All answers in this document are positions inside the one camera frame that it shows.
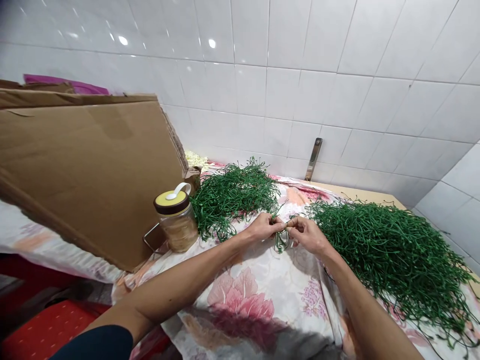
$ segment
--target cardboard sheet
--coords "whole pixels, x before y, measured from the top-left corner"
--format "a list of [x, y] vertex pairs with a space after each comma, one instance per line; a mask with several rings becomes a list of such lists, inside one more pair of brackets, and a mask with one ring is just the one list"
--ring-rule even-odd
[[187, 170], [154, 95], [0, 89], [1, 193], [120, 269], [152, 254], [142, 236], [157, 222], [153, 200]]

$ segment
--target floral bedsheet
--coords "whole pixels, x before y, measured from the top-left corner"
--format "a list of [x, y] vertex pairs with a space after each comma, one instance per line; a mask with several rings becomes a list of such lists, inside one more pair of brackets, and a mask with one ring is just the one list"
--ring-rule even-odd
[[[303, 212], [310, 199], [319, 195], [328, 202], [338, 199], [328, 190], [290, 178], [275, 178], [279, 181], [278, 202], [285, 203], [279, 214], [284, 221]], [[248, 226], [245, 221], [233, 225], [237, 231]], [[186, 253], [152, 256], [140, 272], [127, 274], [117, 282], [113, 301], [217, 244], [216, 238], [199, 239]], [[464, 293], [479, 317], [474, 294], [467, 287]], [[422, 333], [413, 323], [403, 322], [396, 315], [393, 318], [425, 359], [439, 359], [439, 355], [443, 359], [461, 359], [466, 354], [460, 345], [449, 349], [445, 341], [436, 337], [441, 334], [437, 328], [424, 326]], [[192, 306], [161, 327], [184, 359], [354, 359], [357, 353], [348, 312], [323, 265], [301, 246], [278, 254], [274, 242], [268, 240], [239, 255]], [[480, 339], [472, 324], [468, 327], [470, 337]], [[131, 359], [148, 351], [155, 336], [147, 335]], [[480, 359], [480, 351], [470, 349], [469, 356]]]
[[31, 263], [102, 283], [116, 282], [124, 272], [0, 201], [0, 253], [18, 254]]

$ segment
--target jar with brown contents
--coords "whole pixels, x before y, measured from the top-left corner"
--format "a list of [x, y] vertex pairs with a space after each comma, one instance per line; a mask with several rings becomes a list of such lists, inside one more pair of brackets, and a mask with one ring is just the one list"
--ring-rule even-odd
[[190, 203], [191, 186], [185, 182], [175, 190], [158, 195], [153, 202], [159, 225], [167, 235], [168, 247], [174, 253], [186, 252], [199, 238], [194, 209]]

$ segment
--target pink cloth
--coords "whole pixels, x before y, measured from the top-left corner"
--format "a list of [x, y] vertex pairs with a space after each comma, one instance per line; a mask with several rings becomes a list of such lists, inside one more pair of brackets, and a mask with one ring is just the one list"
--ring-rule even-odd
[[59, 83], [70, 83], [75, 89], [75, 94], [85, 94], [85, 95], [110, 95], [108, 89], [100, 86], [95, 86], [92, 84], [87, 84], [85, 82], [73, 81], [64, 79], [61, 77], [54, 76], [45, 76], [45, 75], [31, 75], [23, 74], [23, 79], [26, 84], [31, 83], [46, 83], [46, 84], [59, 84]]

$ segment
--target green string bundle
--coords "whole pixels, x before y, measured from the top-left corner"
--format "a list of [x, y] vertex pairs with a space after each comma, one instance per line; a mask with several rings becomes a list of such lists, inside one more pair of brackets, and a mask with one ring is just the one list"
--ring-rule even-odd
[[[216, 174], [205, 175], [190, 202], [202, 240], [214, 236], [220, 242], [237, 234], [233, 220], [250, 220], [253, 212], [267, 211], [275, 217], [279, 211], [280, 191], [267, 174], [265, 162], [252, 157], [241, 168], [230, 163]], [[282, 246], [280, 237], [277, 244]]]
[[420, 325], [442, 328], [445, 337], [437, 337], [451, 349], [457, 343], [466, 349], [480, 345], [466, 334], [467, 322], [479, 321], [461, 291], [474, 278], [423, 217], [358, 199], [318, 199], [306, 211], [363, 285], [402, 320], [413, 321], [430, 340]]

